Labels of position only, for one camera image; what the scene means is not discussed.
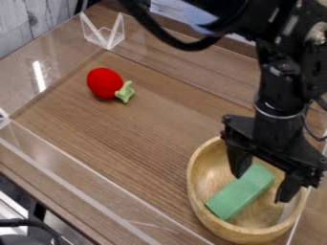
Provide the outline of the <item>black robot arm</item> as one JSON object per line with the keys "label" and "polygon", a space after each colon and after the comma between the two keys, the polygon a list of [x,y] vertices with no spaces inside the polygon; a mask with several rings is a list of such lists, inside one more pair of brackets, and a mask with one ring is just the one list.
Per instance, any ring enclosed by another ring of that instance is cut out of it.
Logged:
{"label": "black robot arm", "polygon": [[118,0],[144,29],[166,45],[206,49],[229,33],[254,43],[260,82],[254,116],[222,116],[221,138],[229,169],[241,177],[258,158],[284,172],[274,200],[288,202],[301,188],[317,187],[327,158],[306,140],[312,103],[327,110],[327,0],[181,0],[198,11],[184,42],[170,35],[137,0]]}

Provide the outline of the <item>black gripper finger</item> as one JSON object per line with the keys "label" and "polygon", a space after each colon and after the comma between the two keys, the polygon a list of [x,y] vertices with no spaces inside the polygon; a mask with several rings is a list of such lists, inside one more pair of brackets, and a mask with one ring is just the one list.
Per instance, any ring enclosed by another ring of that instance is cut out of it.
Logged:
{"label": "black gripper finger", "polygon": [[298,192],[300,188],[306,185],[305,181],[306,179],[302,171],[296,170],[286,173],[277,188],[274,203],[288,203]]}
{"label": "black gripper finger", "polygon": [[225,149],[230,173],[236,178],[240,178],[252,164],[252,145],[226,141]]}

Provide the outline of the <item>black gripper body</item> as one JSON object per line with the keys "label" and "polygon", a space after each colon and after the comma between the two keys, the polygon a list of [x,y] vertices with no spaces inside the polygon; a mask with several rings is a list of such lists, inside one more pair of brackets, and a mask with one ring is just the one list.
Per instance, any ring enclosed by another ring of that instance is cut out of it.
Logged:
{"label": "black gripper body", "polygon": [[294,143],[285,150],[276,150],[258,144],[252,139],[253,119],[248,117],[222,116],[224,131],[221,138],[224,142],[244,142],[252,145],[252,156],[278,168],[284,174],[300,170],[305,174],[305,188],[317,187],[327,170],[321,163],[322,156],[309,145],[304,136],[294,137]]}

